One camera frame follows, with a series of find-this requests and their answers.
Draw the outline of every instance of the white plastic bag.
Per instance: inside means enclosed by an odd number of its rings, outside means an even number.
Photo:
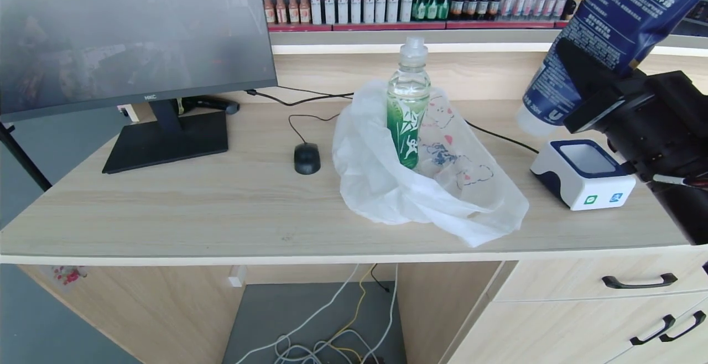
[[[517,230],[528,200],[442,90],[430,94],[418,166],[400,164],[386,127],[386,88],[384,81],[364,85],[337,120],[332,157],[347,207],[387,225],[432,222],[470,246]]]

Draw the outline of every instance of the yellow cable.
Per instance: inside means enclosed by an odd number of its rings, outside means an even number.
[[[342,329],[337,331],[337,333],[334,334],[334,337],[336,337],[339,334],[341,334],[342,332],[346,331],[346,329],[349,328],[351,326],[351,324],[354,324],[354,321],[356,321],[357,317],[359,317],[359,308],[361,307],[362,301],[364,301],[364,296],[366,296],[366,289],[364,289],[364,286],[362,285],[362,283],[364,282],[364,279],[366,278],[366,276],[369,275],[369,273],[371,273],[371,270],[374,269],[374,266],[376,266],[376,264],[372,264],[371,267],[369,268],[369,271],[364,273],[364,275],[362,275],[362,277],[361,277],[361,280],[359,280],[359,289],[361,289],[361,298],[359,298],[359,303],[357,303],[357,305],[356,305],[356,311],[354,312],[354,318],[352,319],[352,321],[349,321],[348,324],[343,326]],[[359,362],[362,362],[361,355],[359,353],[357,353],[356,351],[354,351],[352,349],[347,349],[347,348],[338,348],[337,346],[334,346],[334,345],[332,345],[332,347],[339,350],[339,351],[351,351],[352,353],[356,354],[356,357],[359,359]]]

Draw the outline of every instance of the monitor base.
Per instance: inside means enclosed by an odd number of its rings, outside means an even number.
[[[103,172],[119,173],[228,150],[223,111],[182,117],[179,125],[178,130],[165,128],[159,121],[123,127]]]

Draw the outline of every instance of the blue tube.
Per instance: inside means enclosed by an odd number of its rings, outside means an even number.
[[[563,124],[581,98],[556,54],[562,37],[625,76],[665,39],[700,0],[584,0],[561,31],[526,90],[517,114],[529,134],[546,135]]]

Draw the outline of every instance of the computer monitor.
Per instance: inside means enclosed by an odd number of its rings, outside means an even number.
[[[177,97],[276,86],[263,0],[0,0],[0,119],[150,102],[104,173],[228,150],[223,112]]]

